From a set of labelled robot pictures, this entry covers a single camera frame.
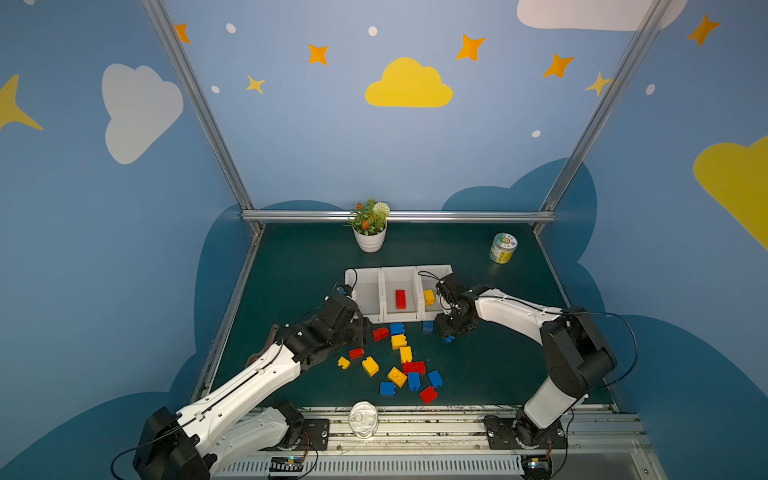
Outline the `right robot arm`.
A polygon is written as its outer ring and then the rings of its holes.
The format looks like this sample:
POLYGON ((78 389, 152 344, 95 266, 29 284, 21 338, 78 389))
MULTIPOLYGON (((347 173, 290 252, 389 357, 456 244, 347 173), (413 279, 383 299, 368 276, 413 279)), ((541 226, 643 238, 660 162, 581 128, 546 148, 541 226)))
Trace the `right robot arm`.
POLYGON ((456 275, 437 281, 448 311, 435 318, 444 339, 471 333, 480 321, 496 323, 542 347, 547 377, 518 411, 519 441, 534 445, 562 415, 612 372, 617 359, 592 315, 579 308, 546 307, 484 285, 467 287, 456 275))

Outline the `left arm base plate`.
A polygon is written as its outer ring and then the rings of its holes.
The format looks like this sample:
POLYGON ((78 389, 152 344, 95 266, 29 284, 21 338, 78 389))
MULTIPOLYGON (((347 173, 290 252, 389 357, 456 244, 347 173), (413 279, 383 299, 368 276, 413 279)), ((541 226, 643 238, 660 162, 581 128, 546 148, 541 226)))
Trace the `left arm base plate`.
POLYGON ((314 448, 318 451, 325 451, 328 448, 329 436, 329 419, 304 419, 289 425, 285 436, 278 444, 278 448, 283 450, 314 448))

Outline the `yellow lego brick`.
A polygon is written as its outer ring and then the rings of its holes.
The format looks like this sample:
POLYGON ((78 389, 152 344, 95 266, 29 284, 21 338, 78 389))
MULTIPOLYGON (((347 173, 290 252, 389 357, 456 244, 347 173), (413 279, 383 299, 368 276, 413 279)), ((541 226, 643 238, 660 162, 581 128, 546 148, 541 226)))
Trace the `yellow lego brick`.
POLYGON ((425 289, 423 291, 423 297, 424 297, 424 303, 426 306, 434 305, 435 304, 435 294, 430 289, 425 289))

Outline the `small red lego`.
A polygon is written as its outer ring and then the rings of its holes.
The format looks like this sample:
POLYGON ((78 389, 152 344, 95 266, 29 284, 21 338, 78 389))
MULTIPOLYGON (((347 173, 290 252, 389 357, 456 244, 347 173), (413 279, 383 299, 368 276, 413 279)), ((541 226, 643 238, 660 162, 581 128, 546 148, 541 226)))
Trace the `small red lego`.
POLYGON ((363 348, 356 348, 349 351, 349 359, 355 360, 361 358, 365 354, 363 348))

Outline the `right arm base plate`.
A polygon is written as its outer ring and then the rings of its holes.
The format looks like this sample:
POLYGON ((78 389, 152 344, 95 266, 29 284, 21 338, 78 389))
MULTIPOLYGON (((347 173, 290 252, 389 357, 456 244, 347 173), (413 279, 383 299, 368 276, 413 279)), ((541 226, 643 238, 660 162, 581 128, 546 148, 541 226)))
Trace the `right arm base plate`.
POLYGON ((547 428, 539 428, 524 418, 487 415, 483 425, 491 450, 548 450, 567 446, 565 427, 560 420, 547 428))

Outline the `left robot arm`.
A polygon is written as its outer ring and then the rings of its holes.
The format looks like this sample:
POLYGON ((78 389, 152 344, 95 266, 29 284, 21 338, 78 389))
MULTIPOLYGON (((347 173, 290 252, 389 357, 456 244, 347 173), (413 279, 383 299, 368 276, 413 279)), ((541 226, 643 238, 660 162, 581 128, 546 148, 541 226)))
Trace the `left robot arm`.
POLYGON ((333 293, 313 314, 275 325, 264 349, 218 389, 145 422, 132 466, 142 479, 209 479, 264 448, 292 448, 303 439, 303 415, 289 402, 252 411, 329 355, 366 344, 372 330, 357 303, 333 293))

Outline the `long red lego brick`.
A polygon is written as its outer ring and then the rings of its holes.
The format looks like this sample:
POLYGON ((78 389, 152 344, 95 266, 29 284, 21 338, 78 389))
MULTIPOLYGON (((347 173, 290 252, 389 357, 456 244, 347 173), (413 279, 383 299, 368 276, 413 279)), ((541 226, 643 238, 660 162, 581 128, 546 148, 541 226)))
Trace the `long red lego brick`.
POLYGON ((406 292, 404 290, 395 291, 395 308, 405 310, 407 308, 406 292))

